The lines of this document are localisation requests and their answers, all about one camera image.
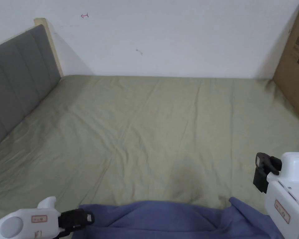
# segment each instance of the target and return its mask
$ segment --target upholstered headboard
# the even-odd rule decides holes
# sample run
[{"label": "upholstered headboard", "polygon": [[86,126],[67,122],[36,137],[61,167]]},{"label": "upholstered headboard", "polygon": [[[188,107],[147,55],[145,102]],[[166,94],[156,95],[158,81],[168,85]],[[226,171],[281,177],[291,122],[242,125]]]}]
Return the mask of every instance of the upholstered headboard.
[{"label": "upholstered headboard", "polygon": [[43,25],[0,44],[0,142],[59,80]]}]

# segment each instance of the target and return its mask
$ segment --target sticker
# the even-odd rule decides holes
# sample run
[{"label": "sticker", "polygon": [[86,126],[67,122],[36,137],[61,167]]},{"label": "sticker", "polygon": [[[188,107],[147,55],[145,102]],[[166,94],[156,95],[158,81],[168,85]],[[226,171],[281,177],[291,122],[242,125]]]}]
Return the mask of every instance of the sticker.
[{"label": "sticker", "polygon": [[46,223],[48,221],[47,215],[37,215],[31,217],[32,223]]},{"label": "sticker", "polygon": [[280,213],[280,215],[284,218],[286,223],[290,223],[290,215],[287,213],[287,211],[281,206],[280,202],[276,200],[274,202],[274,207],[277,209],[277,211]]}]

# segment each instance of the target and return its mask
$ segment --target red arrow drawing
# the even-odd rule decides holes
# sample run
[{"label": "red arrow drawing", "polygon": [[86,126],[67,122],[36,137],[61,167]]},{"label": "red arrow drawing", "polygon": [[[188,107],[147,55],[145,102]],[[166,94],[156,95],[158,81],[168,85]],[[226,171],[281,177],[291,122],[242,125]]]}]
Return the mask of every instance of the red arrow drawing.
[{"label": "red arrow drawing", "polygon": [[81,15],[82,18],[84,18],[84,16],[87,16],[87,17],[88,17],[88,13],[86,13],[86,15],[83,15],[83,14]]}]

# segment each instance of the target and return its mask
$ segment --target blue towel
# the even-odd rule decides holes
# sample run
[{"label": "blue towel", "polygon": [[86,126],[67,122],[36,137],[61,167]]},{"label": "blue towel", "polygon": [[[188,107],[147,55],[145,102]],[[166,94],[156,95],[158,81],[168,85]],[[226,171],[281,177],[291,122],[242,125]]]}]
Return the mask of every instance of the blue towel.
[{"label": "blue towel", "polygon": [[73,239],[272,238],[278,228],[264,215],[237,198],[224,210],[159,201],[124,206],[81,205],[95,223],[73,234]]}]

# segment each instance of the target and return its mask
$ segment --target wooden bedpost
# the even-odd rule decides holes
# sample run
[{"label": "wooden bedpost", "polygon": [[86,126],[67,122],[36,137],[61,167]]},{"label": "wooden bedpost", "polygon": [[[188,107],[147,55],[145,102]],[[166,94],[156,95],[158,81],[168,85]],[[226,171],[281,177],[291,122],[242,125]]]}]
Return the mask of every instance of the wooden bedpost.
[{"label": "wooden bedpost", "polygon": [[54,58],[55,58],[55,61],[56,61],[56,65],[58,67],[58,70],[59,70],[59,73],[60,73],[60,76],[63,77],[63,71],[62,71],[62,68],[61,68],[61,64],[60,64],[60,61],[59,61],[59,58],[58,58],[58,55],[56,53],[56,49],[55,49],[55,46],[54,46],[54,43],[53,43],[53,39],[52,39],[52,35],[51,35],[51,32],[49,30],[49,26],[48,26],[48,22],[45,18],[35,18],[34,19],[34,25],[35,26],[38,26],[42,24],[45,28],[45,31],[46,31],[46,34],[48,36],[48,39],[49,39],[49,43],[51,45],[51,50],[52,50],[52,53],[54,55]]}]

